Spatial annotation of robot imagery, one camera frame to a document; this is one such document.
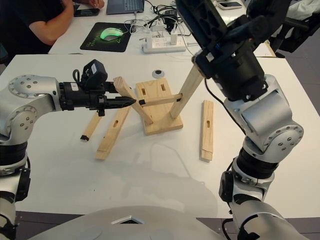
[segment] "screw hole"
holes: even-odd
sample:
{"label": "screw hole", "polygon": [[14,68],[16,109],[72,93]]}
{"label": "screw hole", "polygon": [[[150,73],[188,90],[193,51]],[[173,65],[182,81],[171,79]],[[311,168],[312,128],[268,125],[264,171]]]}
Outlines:
{"label": "screw hole", "polygon": [[113,124],[113,127],[115,128],[117,125],[118,125],[119,121],[118,120],[115,120],[114,124]]}

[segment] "person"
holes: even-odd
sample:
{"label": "person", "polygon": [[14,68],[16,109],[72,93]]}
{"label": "person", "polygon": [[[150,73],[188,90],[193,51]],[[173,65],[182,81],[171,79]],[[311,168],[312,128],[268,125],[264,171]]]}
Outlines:
{"label": "person", "polygon": [[[103,0],[78,0],[103,8]],[[68,29],[74,15],[72,0],[0,0],[0,42],[7,65],[17,54],[46,54]]]}

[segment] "floor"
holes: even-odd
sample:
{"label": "floor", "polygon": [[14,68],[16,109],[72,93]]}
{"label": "floor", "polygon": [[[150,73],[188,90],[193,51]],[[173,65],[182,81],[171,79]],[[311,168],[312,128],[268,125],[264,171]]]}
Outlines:
{"label": "floor", "polygon": [[[290,64],[304,90],[308,94],[318,114],[320,114],[320,29],[310,37],[294,53],[282,52]],[[0,74],[5,66],[0,65]],[[45,230],[70,221],[80,215],[53,214],[38,212],[17,212],[17,240],[26,240]],[[222,234],[219,218],[198,218],[214,231]],[[290,218],[288,220],[300,233],[310,240],[320,239],[320,217],[317,218]],[[232,223],[226,224],[226,230],[231,239],[237,239]]]}

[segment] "hand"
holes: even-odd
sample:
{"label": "hand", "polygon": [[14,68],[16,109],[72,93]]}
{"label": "hand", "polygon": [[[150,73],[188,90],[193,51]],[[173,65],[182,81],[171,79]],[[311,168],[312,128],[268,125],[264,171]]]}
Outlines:
{"label": "hand", "polygon": [[66,7],[73,7],[73,1],[72,0],[61,0],[62,5],[66,8]]}
{"label": "hand", "polygon": [[95,9],[102,9],[105,6],[104,0],[89,0],[89,4]]}

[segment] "black t-shirt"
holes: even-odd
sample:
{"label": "black t-shirt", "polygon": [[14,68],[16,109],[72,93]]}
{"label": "black t-shirt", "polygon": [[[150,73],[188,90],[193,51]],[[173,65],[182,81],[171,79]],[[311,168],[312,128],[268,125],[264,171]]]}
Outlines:
{"label": "black t-shirt", "polygon": [[0,41],[9,56],[48,53],[51,46],[41,42],[29,25],[47,22],[63,10],[60,0],[0,0]]}

